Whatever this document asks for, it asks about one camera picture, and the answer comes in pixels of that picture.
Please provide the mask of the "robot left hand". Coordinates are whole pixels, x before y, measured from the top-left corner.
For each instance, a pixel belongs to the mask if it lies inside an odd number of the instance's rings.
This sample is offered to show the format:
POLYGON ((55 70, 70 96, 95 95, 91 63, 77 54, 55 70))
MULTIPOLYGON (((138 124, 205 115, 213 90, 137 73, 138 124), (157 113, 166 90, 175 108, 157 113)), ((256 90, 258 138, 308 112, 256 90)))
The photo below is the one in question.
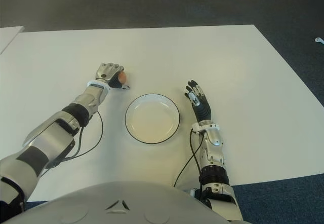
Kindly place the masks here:
POLYGON ((119 64, 102 63, 95 78, 107 83, 111 88, 129 90, 130 87, 127 85, 127 76, 124 70, 125 68, 119 64))

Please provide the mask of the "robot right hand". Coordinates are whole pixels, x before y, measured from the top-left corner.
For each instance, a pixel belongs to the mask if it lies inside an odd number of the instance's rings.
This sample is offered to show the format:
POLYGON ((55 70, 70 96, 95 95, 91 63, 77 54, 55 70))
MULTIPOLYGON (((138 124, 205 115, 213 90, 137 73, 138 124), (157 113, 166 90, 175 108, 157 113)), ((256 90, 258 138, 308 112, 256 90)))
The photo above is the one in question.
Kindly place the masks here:
POLYGON ((194 81, 188 81, 185 96, 191 102, 197 122, 211 120, 211 108, 200 85, 194 81))

